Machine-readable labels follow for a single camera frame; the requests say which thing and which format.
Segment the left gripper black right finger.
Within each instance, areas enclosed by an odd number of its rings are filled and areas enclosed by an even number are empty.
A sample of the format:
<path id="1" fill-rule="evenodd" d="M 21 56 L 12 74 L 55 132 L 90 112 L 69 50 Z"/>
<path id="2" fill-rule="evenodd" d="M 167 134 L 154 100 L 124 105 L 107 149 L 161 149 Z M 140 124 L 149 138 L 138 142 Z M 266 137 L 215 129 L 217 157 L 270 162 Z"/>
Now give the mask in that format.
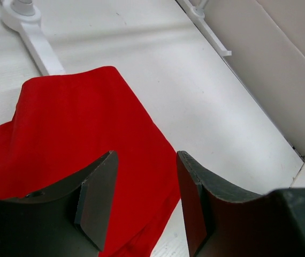
<path id="1" fill-rule="evenodd" d="M 305 188 L 260 195 L 185 151 L 177 173 L 190 256 L 305 256 Z"/>

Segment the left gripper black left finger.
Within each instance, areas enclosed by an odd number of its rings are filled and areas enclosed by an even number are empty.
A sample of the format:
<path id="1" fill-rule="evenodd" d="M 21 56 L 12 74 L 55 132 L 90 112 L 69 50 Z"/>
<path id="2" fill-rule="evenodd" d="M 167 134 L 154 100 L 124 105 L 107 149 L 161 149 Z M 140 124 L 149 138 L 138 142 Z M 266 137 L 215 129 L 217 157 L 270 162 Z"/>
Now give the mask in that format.
<path id="1" fill-rule="evenodd" d="M 98 256 L 104 250 L 118 173 L 109 151 L 23 198 L 0 200 L 0 256 Z"/>

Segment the red trousers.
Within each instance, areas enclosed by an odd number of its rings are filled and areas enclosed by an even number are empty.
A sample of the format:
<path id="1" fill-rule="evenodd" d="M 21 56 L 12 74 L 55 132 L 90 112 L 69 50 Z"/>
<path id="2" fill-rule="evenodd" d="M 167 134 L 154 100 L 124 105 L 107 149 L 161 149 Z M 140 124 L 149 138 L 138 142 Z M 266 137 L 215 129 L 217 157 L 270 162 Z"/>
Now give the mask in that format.
<path id="1" fill-rule="evenodd" d="M 113 66 L 37 77 L 0 125 L 0 199 L 25 196 L 104 153 L 119 157 L 103 256 L 149 256 L 175 209 L 176 152 Z"/>

